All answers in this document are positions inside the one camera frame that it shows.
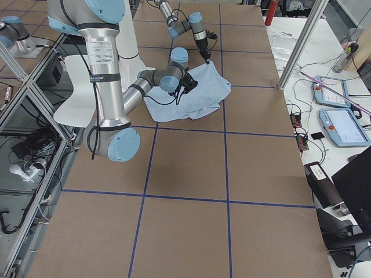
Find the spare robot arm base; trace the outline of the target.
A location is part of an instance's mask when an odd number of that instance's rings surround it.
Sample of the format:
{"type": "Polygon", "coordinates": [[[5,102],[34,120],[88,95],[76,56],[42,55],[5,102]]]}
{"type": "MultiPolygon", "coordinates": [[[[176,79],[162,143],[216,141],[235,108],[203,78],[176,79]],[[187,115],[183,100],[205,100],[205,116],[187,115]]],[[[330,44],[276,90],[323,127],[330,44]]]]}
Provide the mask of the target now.
{"type": "Polygon", "coordinates": [[[1,44],[15,58],[37,58],[49,47],[49,40],[31,36],[19,17],[5,16],[1,18],[1,44]]]}

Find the person hand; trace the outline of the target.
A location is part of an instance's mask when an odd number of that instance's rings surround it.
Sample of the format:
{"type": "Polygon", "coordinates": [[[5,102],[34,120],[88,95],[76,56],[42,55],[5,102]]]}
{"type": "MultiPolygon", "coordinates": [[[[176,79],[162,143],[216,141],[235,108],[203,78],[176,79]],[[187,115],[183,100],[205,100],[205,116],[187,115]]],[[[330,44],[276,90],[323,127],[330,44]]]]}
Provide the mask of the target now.
{"type": "Polygon", "coordinates": [[[342,47],[346,53],[355,53],[358,50],[359,45],[356,42],[352,41],[343,44],[342,47]]]}

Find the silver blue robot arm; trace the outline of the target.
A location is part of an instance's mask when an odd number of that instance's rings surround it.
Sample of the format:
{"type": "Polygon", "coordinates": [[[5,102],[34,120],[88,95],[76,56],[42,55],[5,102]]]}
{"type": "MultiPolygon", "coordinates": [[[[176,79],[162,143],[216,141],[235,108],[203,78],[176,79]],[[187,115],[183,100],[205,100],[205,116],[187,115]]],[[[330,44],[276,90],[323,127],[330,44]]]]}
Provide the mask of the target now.
{"type": "Polygon", "coordinates": [[[168,1],[158,0],[154,1],[154,4],[161,11],[166,20],[170,37],[176,39],[186,32],[192,31],[195,44],[199,49],[199,54],[204,59],[205,63],[209,64],[211,51],[209,49],[208,39],[211,38],[214,33],[210,33],[205,28],[201,12],[191,13],[189,16],[184,16],[183,20],[180,20],[175,15],[175,9],[171,8],[168,1]]]}
{"type": "Polygon", "coordinates": [[[144,70],[122,90],[116,38],[126,12],[124,1],[48,1],[52,29],[82,36],[86,42],[86,69],[93,85],[97,117],[84,133],[92,156],[126,162],[140,147],[140,135],[131,127],[130,113],[153,87],[168,93],[184,85],[188,75],[188,52],[172,50],[164,70],[144,70]]]}

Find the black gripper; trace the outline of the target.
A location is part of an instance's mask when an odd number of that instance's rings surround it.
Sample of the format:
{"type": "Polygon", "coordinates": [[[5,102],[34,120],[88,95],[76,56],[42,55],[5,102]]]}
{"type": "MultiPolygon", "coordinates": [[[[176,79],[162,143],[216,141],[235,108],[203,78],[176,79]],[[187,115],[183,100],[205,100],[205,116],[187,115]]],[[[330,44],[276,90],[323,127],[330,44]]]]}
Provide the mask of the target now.
{"type": "Polygon", "coordinates": [[[200,40],[195,40],[196,46],[199,49],[199,54],[201,57],[205,60],[206,64],[210,63],[210,57],[211,57],[211,52],[208,49],[208,40],[207,39],[200,39],[200,40]]]}
{"type": "Polygon", "coordinates": [[[174,92],[169,92],[168,95],[174,97],[176,100],[180,100],[182,95],[188,93],[188,85],[186,83],[180,83],[174,92]]]}

